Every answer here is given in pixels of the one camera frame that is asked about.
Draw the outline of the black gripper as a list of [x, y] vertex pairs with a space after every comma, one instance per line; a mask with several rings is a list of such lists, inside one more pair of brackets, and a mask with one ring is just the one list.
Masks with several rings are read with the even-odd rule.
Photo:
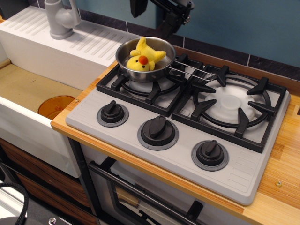
[[[150, 0], [167, 14], [162, 27], [161, 38], [167, 40], [176, 33], [181, 25], [189, 22], [190, 11], [195, 8], [191, 0]], [[147, 8], [148, 0], [130, 0], [130, 10], [134, 18], [140, 16]]]

